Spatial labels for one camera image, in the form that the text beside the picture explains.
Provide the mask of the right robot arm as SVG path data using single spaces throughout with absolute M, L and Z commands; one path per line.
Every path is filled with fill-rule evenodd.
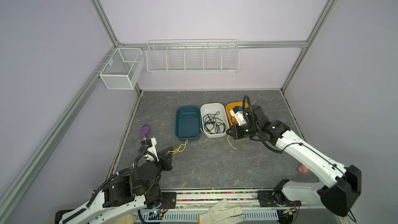
M 270 121 L 263 109 L 252 105 L 249 96 L 243 97 L 241 106 L 229 110 L 236 124 L 226 134 L 234 140 L 249 138 L 261 142 L 272 152 L 287 153 L 313 172 L 319 182 L 298 183 L 281 180 L 274 187 L 273 202 L 283 206 L 296 201 L 322 204 L 333 214 L 346 217 L 361 195 L 362 172 L 356 166 L 345 166 L 300 138 L 288 125 Z

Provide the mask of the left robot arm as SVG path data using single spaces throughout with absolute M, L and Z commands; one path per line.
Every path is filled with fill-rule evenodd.
M 58 211 L 56 224 L 105 224 L 141 209 L 170 207 L 170 196 L 161 191 L 161 173 L 172 170 L 171 151 L 159 152 L 157 162 L 145 162 L 119 171 L 107 180 L 90 198 L 76 209 Z

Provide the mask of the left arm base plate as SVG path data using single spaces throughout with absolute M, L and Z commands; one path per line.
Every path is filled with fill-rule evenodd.
M 153 209 L 175 209 L 177 203 L 177 192 L 162 192 L 162 198 L 155 201 Z

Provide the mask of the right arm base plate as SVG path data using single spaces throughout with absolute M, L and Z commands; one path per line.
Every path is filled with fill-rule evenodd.
M 281 192 L 273 190 L 257 191 L 257 199 L 261 207 L 300 207 L 301 201 L 290 201 Z

